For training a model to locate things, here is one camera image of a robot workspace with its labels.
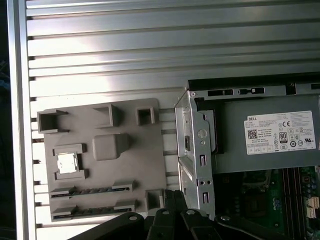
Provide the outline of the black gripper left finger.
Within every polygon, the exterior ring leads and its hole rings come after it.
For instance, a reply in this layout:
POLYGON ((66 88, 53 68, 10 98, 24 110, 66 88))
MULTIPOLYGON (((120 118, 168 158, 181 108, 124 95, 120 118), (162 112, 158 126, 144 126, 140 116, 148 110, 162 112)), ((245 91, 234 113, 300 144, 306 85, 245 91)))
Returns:
POLYGON ((172 240, 175 225, 175 192, 164 191, 164 208, 146 218, 126 212, 81 233, 82 240, 172 240))

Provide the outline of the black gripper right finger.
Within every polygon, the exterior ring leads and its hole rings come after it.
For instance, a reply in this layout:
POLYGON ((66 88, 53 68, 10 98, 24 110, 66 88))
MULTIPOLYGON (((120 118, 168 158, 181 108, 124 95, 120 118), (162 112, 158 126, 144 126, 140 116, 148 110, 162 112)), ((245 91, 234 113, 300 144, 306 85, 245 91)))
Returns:
POLYGON ((174 199, 189 240, 289 239, 286 235, 232 214, 220 214, 211 220, 200 210, 187 208, 185 196, 180 190, 174 192, 174 199))

